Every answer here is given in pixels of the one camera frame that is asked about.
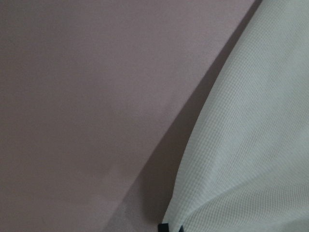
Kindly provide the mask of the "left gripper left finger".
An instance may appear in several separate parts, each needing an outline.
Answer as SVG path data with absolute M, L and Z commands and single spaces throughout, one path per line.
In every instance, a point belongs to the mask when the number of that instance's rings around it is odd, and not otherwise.
M 158 224 L 158 232 L 169 232 L 169 224 L 168 223 Z

